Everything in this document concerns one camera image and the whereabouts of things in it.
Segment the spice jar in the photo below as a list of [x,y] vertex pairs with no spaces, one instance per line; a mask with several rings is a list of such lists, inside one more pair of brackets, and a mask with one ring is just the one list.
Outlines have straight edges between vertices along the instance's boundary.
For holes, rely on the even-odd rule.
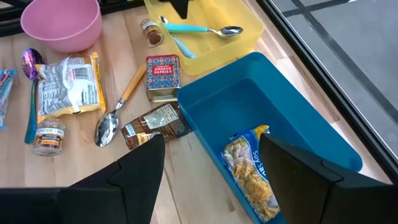
[[144,19],[141,22],[141,27],[145,33],[148,47],[156,47],[163,42],[163,35],[154,21]]
[[57,156],[62,152],[65,125],[60,119],[47,118],[37,125],[33,153],[39,156]]

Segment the brown package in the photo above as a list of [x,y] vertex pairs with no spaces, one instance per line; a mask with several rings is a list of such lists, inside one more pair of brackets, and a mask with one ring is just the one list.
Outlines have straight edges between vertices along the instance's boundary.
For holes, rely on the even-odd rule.
[[165,141],[179,138],[191,132],[177,102],[160,105],[121,128],[129,149],[144,144],[156,134]]

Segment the blue plastic bin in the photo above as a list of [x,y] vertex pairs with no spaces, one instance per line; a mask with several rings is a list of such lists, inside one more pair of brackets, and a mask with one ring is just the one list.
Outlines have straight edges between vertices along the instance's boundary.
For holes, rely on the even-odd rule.
[[[218,153],[238,131],[260,124],[271,134],[353,171],[358,153],[260,53],[251,53],[183,88],[178,102],[212,161],[255,223],[261,223]],[[279,213],[268,224],[285,223]]]

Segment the wooden table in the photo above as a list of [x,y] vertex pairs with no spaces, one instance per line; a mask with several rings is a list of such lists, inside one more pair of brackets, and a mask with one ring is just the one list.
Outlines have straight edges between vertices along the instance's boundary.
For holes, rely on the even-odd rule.
[[[318,83],[287,45],[277,29],[261,11],[255,0],[244,2],[265,23],[266,30],[256,45],[316,110],[358,151],[363,159],[362,174],[391,183],[347,122],[339,114]],[[92,48],[79,55],[97,51],[100,55],[101,79],[107,107],[116,101],[132,78],[139,64],[148,55],[170,53],[167,43],[150,49],[139,26],[147,17],[144,7],[117,12],[103,18],[103,32]],[[99,111],[63,116],[67,130],[63,152],[58,157],[39,157],[32,146],[24,144],[29,115],[31,81],[21,69],[21,55],[26,48],[37,49],[47,63],[67,57],[40,45],[25,34],[0,39],[0,69],[16,68],[7,110],[8,131],[0,131],[0,187],[68,186],[100,170],[129,152],[119,132],[104,148],[93,142]],[[186,85],[202,75],[182,75]],[[132,98],[119,114],[126,124],[149,111],[145,84],[137,87]],[[152,223],[251,223],[231,193],[208,154],[191,133],[167,144],[165,168],[157,197]]]

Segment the metal spoon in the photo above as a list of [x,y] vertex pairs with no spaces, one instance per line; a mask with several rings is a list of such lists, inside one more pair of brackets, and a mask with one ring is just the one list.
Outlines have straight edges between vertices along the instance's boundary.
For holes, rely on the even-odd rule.
[[[164,16],[160,16],[160,20],[164,23],[164,24],[168,24],[169,21],[164,17]],[[181,52],[184,54],[184,56],[186,56],[187,58],[196,58],[197,56],[192,53],[188,47],[186,47],[180,40],[178,40],[176,37],[174,37],[172,35],[174,42],[177,44],[177,46],[179,47],[179,49],[181,50]]]
[[112,138],[116,134],[119,126],[119,119],[116,112],[120,110],[124,102],[129,99],[133,91],[136,89],[138,83],[146,73],[146,68],[146,64],[143,64],[138,68],[135,76],[131,79],[115,109],[98,120],[94,136],[95,144],[97,146],[104,147],[112,141]]
[[43,57],[35,49],[26,49],[22,54],[22,69],[30,80],[33,81],[32,90],[30,92],[30,113],[27,123],[25,143],[32,144],[36,135],[36,85],[39,80],[39,73],[35,68],[35,64],[43,64]]
[[232,38],[242,34],[243,28],[238,26],[227,26],[221,30],[213,30],[207,27],[191,26],[184,24],[165,24],[169,32],[214,32],[222,38]]

